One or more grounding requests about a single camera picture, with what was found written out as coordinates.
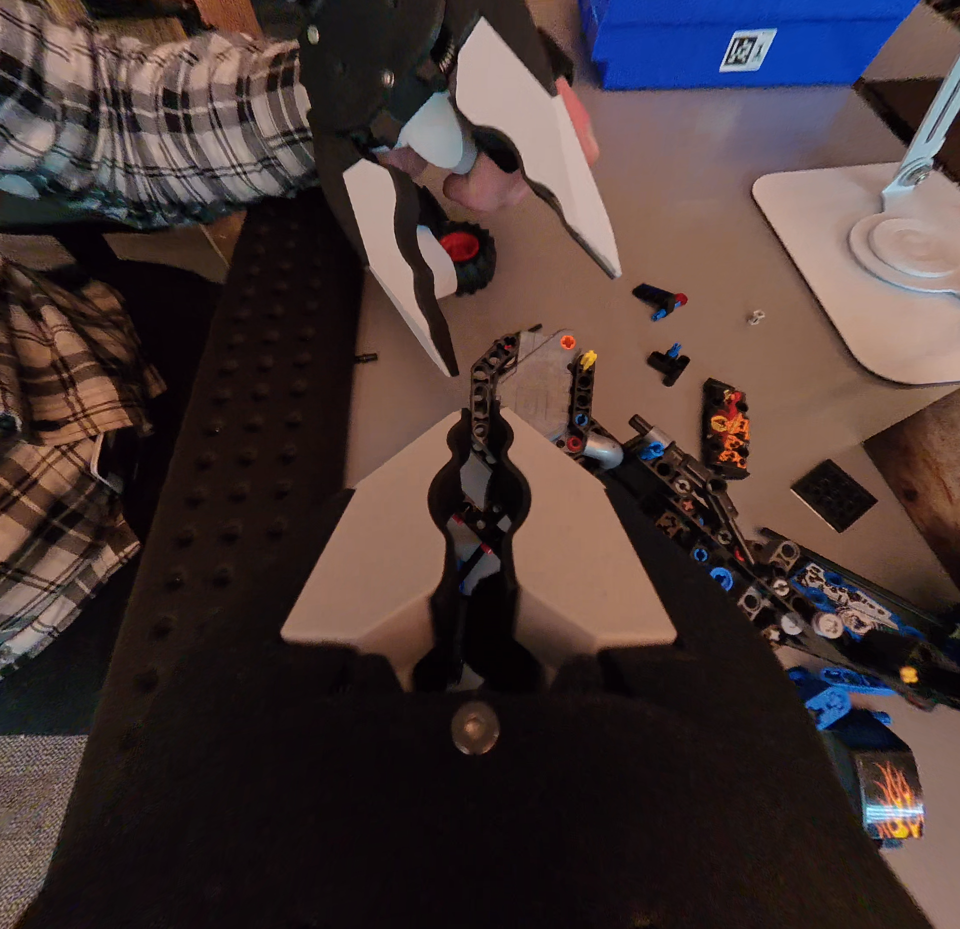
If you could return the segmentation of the black wheel with red hub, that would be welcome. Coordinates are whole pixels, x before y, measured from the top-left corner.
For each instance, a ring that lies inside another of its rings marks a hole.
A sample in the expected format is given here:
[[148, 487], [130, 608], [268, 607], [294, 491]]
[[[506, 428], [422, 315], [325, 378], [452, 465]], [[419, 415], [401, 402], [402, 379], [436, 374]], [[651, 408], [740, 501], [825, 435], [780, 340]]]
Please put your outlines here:
[[473, 222], [449, 219], [432, 232], [453, 264], [457, 297], [473, 296], [491, 283], [498, 257], [495, 239], [487, 229]]

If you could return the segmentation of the toy truck chassis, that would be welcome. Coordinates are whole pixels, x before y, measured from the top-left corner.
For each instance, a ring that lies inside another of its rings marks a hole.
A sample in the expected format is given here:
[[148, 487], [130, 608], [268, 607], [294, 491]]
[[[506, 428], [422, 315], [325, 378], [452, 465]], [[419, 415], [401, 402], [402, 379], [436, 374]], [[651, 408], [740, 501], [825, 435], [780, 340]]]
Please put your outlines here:
[[958, 710], [958, 611], [935, 621], [911, 603], [770, 529], [738, 525], [729, 481], [640, 416], [622, 443], [593, 415], [596, 354], [569, 332], [501, 335], [474, 361], [467, 408], [474, 457], [498, 465], [510, 409], [643, 515], [701, 567], [776, 648], [874, 678], [922, 710]]

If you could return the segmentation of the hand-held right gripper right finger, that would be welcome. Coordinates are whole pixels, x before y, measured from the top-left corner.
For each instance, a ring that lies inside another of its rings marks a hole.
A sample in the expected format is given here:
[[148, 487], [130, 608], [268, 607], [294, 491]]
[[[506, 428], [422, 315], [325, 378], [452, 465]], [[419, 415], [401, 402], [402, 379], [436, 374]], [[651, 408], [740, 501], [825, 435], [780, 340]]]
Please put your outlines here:
[[671, 645], [675, 626], [604, 485], [510, 408], [501, 418], [531, 493], [511, 539], [515, 641], [553, 671], [607, 649]]

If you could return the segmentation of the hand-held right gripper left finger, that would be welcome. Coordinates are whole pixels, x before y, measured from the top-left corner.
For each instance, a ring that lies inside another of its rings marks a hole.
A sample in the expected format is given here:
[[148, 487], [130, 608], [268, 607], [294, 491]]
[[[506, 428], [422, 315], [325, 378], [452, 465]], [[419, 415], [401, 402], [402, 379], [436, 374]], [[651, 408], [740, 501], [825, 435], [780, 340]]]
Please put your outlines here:
[[451, 461], [451, 412], [360, 480], [280, 635], [333, 645], [412, 671], [432, 649], [429, 601], [445, 569], [446, 539], [428, 509], [429, 487]]

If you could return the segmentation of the white document stand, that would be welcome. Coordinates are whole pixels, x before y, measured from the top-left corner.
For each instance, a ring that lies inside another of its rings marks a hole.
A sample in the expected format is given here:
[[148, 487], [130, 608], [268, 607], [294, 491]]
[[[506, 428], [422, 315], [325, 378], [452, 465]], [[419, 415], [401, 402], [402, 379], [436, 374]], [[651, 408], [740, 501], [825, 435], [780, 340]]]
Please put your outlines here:
[[959, 381], [959, 189], [934, 165], [958, 110], [956, 61], [898, 165], [774, 172], [751, 189], [852, 357], [904, 386]]

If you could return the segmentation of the blue storage bin with tag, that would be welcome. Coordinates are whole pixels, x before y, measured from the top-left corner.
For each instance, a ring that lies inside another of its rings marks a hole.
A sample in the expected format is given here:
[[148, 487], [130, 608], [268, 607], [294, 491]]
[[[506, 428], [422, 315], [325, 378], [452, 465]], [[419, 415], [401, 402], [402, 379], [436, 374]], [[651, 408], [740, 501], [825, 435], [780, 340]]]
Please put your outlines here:
[[851, 85], [921, 0], [577, 0], [608, 90]]

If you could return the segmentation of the black square plate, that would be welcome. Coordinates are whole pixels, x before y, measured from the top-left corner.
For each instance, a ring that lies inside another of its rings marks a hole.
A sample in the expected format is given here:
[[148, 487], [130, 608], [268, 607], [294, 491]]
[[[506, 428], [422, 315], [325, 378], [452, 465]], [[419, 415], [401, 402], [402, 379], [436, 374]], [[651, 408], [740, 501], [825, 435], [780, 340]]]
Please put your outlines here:
[[832, 459], [794, 481], [791, 492], [836, 533], [845, 533], [878, 503], [877, 497]]

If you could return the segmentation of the black panel with orange print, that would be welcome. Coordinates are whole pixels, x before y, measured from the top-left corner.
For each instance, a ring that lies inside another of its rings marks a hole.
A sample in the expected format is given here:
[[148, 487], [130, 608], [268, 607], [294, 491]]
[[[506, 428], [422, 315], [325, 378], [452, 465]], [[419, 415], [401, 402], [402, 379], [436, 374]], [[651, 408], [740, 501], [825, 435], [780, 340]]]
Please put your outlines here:
[[727, 481], [749, 477], [751, 422], [743, 390], [716, 378], [702, 384], [701, 460]]

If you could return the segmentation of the small connector with blue pin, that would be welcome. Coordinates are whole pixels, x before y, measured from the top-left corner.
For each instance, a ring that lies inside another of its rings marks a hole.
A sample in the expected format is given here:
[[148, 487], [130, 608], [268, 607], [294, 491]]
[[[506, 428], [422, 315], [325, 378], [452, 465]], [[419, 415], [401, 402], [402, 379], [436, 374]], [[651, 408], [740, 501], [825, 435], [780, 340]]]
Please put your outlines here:
[[690, 356], [683, 351], [680, 342], [675, 342], [665, 351], [651, 352], [646, 364], [661, 376], [665, 387], [672, 388], [690, 365]]

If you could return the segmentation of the black connector with coloured pins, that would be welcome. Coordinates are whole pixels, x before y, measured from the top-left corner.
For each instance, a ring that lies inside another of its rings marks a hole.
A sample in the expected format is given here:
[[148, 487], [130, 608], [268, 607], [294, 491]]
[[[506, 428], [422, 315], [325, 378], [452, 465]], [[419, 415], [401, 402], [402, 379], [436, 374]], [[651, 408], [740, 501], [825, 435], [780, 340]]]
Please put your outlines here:
[[634, 287], [631, 294], [650, 307], [652, 323], [658, 323], [668, 318], [689, 302], [689, 298], [683, 293], [670, 292], [647, 283], [641, 283]]

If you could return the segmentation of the grey desk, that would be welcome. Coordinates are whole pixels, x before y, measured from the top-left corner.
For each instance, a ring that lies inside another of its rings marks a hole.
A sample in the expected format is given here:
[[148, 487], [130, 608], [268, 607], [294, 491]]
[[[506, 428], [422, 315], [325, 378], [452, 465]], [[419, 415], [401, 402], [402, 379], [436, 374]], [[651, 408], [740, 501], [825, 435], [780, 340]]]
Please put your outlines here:
[[[939, 609], [954, 584], [862, 447], [950, 388], [882, 381], [849, 354], [753, 200], [756, 179], [781, 170], [899, 161], [902, 146], [852, 90], [578, 92], [602, 148], [597, 177], [623, 278], [611, 282], [569, 243], [534, 197], [496, 214], [497, 281], [448, 316], [475, 357], [523, 316], [580, 330], [599, 351], [595, 406], [623, 435], [638, 412], [689, 451], [699, 378], [746, 387], [759, 459], [733, 497], [749, 527], [785, 531], [894, 593]], [[659, 322], [632, 295], [647, 283], [687, 304]], [[746, 323], [755, 310], [766, 316]], [[681, 343], [672, 387], [647, 363]], [[833, 460], [877, 504], [836, 532], [790, 487]]]

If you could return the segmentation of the person's plaid shirt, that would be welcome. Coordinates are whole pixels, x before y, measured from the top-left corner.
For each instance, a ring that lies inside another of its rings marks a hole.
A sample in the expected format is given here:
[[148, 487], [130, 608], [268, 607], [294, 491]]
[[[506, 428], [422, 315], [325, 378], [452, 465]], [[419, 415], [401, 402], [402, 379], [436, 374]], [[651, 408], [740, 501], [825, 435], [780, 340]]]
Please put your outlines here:
[[2, 260], [1, 671], [57, 640], [140, 542], [101, 468], [116, 435], [145, 438], [165, 390], [122, 297]]

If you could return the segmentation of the person's left hand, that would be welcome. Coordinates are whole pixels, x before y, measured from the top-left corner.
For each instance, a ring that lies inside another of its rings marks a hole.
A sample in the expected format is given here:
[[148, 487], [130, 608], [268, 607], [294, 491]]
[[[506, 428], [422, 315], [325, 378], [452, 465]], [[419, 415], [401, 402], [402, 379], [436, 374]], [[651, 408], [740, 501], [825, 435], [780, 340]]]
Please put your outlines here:
[[[564, 76], [557, 77], [556, 85], [586, 163], [594, 167], [600, 149], [590, 115]], [[421, 175], [428, 166], [427, 161], [410, 147], [384, 150], [378, 153], [377, 158], [381, 164], [396, 167], [411, 178]], [[506, 172], [485, 153], [477, 155], [468, 173], [450, 173], [443, 181], [442, 190], [451, 202], [481, 213], [516, 206], [532, 192], [519, 170]]]

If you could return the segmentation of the black curved flame panel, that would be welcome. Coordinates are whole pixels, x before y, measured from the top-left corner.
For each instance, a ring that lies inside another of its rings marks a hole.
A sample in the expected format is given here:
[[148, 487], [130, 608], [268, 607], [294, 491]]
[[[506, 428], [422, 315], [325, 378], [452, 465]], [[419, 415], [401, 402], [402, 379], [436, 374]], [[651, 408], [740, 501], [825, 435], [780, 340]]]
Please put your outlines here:
[[884, 846], [922, 839], [926, 805], [912, 751], [858, 751], [853, 767], [861, 820], [870, 838]]

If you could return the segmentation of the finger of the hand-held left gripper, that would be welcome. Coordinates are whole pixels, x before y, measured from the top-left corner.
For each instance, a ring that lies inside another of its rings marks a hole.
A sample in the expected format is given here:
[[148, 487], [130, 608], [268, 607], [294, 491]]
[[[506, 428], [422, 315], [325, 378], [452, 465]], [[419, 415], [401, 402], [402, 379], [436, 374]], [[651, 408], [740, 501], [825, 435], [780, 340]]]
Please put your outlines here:
[[516, 157], [528, 186], [611, 279], [622, 274], [618, 245], [568, 107], [547, 89], [485, 18], [459, 50], [454, 106]]
[[454, 263], [420, 224], [419, 188], [405, 172], [360, 160], [343, 172], [366, 267], [437, 368], [459, 375], [440, 301], [458, 288]]

